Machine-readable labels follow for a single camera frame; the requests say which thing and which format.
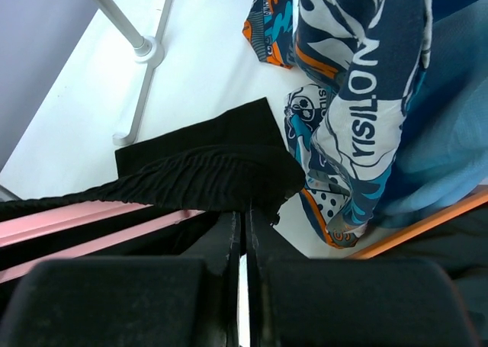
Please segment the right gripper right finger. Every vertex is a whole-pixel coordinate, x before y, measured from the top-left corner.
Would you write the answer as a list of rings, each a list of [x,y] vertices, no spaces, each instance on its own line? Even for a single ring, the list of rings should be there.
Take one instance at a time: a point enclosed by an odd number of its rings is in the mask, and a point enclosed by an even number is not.
[[[482,346],[475,312],[425,259],[310,259],[246,212],[253,346]]]

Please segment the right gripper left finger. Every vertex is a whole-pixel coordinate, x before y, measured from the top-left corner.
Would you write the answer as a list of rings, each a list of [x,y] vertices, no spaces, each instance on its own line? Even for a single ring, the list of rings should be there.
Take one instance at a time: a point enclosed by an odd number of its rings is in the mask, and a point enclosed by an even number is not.
[[[19,281],[3,346],[237,346],[241,216],[200,214],[151,255],[56,257]]]

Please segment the black shorts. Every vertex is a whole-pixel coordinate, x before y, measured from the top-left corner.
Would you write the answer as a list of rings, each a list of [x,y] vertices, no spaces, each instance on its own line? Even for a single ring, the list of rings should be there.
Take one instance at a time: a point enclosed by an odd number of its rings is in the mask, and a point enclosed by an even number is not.
[[[4,202],[1,219],[89,201],[121,201],[145,205],[142,218],[176,210],[257,207],[277,223],[280,207],[305,182],[264,98],[118,149],[115,159],[116,180],[58,197]]]

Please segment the dark navy shorts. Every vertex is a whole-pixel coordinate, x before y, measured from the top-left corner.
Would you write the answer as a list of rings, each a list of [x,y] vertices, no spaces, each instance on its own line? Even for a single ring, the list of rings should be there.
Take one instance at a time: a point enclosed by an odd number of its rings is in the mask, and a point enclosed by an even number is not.
[[[387,255],[428,259],[440,265],[455,283],[481,345],[487,345],[486,205],[393,248]]]

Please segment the pink plastic hanger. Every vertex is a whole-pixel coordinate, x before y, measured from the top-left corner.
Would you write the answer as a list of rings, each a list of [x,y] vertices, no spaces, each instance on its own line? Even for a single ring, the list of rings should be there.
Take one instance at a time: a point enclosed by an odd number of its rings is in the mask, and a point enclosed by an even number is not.
[[[150,254],[204,217],[202,210],[95,201],[2,220],[1,285],[11,287],[52,259]]]

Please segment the colourful patterned shorts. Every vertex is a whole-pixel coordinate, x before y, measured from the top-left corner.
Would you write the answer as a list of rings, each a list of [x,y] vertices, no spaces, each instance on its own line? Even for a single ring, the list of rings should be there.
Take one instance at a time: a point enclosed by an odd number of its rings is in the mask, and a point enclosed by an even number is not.
[[[328,246],[353,247],[373,217],[409,103],[430,63],[432,0],[253,0],[242,32],[259,61],[297,67],[284,131],[300,192]]]

